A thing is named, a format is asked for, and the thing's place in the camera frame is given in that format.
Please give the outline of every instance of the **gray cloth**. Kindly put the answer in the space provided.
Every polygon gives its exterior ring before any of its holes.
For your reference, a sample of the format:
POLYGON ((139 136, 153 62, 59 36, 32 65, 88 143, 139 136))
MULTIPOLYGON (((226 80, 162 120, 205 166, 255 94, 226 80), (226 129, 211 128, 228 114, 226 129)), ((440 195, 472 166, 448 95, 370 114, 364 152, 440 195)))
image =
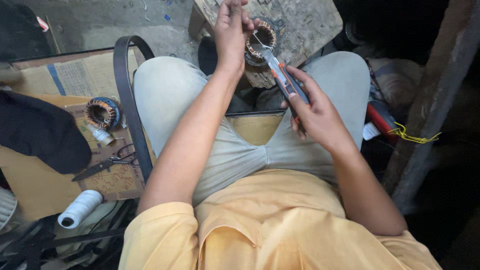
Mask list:
MULTIPOLYGON (((314 60, 304 70, 329 96, 360 148, 370 88, 365 61, 354 53, 341 51, 314 60)), ((157 57, 138 68, 135 100, 157 156, 206 82, 205 74, 197 67, 178 58, 157 57)), ((291 130, 290 116, 288 110, 264 146, 247 143, 224 118, 193 193, 193 206, 236 180, 264 169, 309 172, 335 184, 330 154, 310 139, 299 140, 291 130)))

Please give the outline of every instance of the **yellow shirt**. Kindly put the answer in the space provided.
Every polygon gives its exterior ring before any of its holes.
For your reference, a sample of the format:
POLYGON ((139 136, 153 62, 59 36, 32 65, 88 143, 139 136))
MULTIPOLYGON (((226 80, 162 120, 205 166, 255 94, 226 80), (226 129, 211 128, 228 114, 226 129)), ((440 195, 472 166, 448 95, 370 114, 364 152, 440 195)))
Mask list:
POLYGON ((332 187, 296 171, 265 170, 199 206, 170 202, 125 231, 120 269, 440 269, 405 231, 375 236, 345 219, 332 187))

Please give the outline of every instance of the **concrete floor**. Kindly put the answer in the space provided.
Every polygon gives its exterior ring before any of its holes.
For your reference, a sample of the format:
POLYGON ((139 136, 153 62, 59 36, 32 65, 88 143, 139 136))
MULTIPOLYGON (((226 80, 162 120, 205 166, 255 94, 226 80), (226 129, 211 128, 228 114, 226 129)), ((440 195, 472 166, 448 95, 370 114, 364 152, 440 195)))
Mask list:
POLYGON ((48 17, 62 53, 109 48, 121 36, 138 35, 155 56, 174 53, 198 65, 199 43, 188 35, 193 0, 169 1, 145 0, 145 10, 143 0, 15 0, 48 17))

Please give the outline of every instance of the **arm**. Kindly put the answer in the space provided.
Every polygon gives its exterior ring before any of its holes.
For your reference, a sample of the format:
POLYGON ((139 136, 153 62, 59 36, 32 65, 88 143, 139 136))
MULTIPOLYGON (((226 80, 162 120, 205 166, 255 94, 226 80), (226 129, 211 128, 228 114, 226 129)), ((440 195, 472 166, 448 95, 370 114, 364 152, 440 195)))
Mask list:
POLYGON ((217 68, 158 156, 137 214, 167 202, 192 204, 193 190, 245 67, 245 42, 254 29, 241 7, 247 2, 225 0, 220 5, 215 25, 217 68))
MULTIPOLYGON (((312 107, 295 94, 289 101, 309 136, 332 155, 348 219, 375 235, 400 235, 407 230, 405 219, 378 183, 328 96, 305 72, 293 67, 288 72, 304 84, 312 107)), ((291 123, 304 140, 306 135, 295 121, 291 123)))

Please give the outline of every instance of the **rubber belt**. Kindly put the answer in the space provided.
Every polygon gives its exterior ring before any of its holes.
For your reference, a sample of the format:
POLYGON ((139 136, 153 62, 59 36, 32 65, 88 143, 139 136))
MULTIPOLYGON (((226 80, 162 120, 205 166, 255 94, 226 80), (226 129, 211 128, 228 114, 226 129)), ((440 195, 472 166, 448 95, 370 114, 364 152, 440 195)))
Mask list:
POLYGON ((132 137, 135 153, 138 158, 140 169, 146 183, 150 173, 152 172, 152 161, 148 152, 147 142, 145 140, 142 122, 138 115, 137 106, 135 105, 135 97, 130 83, 128 73, 128 47, 133 43, 140 49, 145 60, 154 58, 152 50, 148 44, 139 36, 121 37, 115 43, 113 49, 113 72, 115 74, 115 82, 119 92, 123 114, 127 119, 127 124, 132 137))

